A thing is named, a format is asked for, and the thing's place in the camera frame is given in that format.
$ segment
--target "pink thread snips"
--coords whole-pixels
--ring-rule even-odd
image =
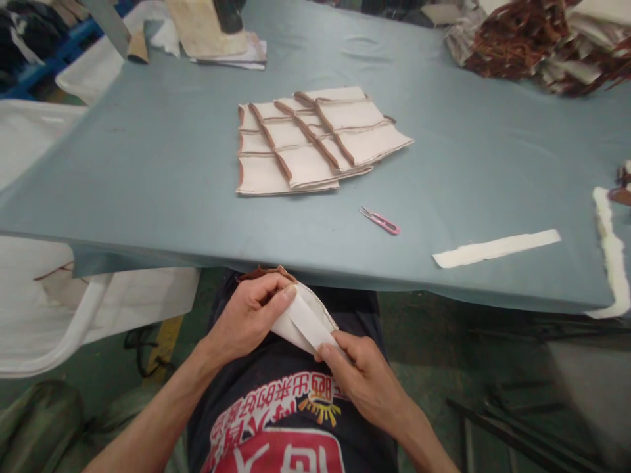
[[[375,212],[372,212],[371,210],[368,210],[366,207],[361,206],[360,212],[362,213],[362,215],[369,218],[370,220],[375,222],[378,226],[383,228],[386,232],[392,235],[398,235],[399,233],[401,233],[401,228],[397,227],[391,221],[386,220],[381,215],[376,214]]]

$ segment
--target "hand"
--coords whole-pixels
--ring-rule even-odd
[[[241,282],[201,344],[221,365],[252,353],[296,297],[296,286],[278,273]]]
[[[333,378],[360,414],[391,436],[405,423],[406,411],[417,409],[396,379],[372,338],[357,337],[336,330],[331,333],[355,363],[351,365],[331,345],[320,345],[318,356],[329,366]]]

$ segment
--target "blue shelf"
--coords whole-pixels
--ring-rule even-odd
[[[134,7],[131,0],[120,0],[116,11],[123,17]],[[49,75],[56,76],[83,54],[80,44],[91,35],[101,37],[102,29],[92,19],[79,23],[68,32],[66,38],[44,64],[27,64],[18,76],[18,85],[0,94],[0,99],[35,100],[29,90]]]

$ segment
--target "blue-gray tabletop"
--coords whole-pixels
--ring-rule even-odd
[[[426,289],[581,312],[613,302],[592,190],[630,157],[631,87],[586,99],[459,69],[443,33],[306,1],[250,0],[264,72],[152,49],[0,194],[0,232],[68,242],[78,273],[282,264],[306,283]],[[237,105],[360,86],[415,143],[338,191],[241,197]],[[366,206],[399,225],[392,236]],[[628,214],[615,231],[631,242]],[[557,229],[560,243],[441,269],[432,254]]]

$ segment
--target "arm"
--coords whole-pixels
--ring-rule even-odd
[[[210,382],[224,365],[248,355],[263,341],[295,296],[291,281],[279,274],[242,282],[191,356],[84,472],[164,471],[177,439]]]
[[[360,414],[403,447],[418,473],[457,473],[424,412],[406,394],[375,342],[339,331],[332,335],[354,365],[326,345],[316,359],[328,364]]]

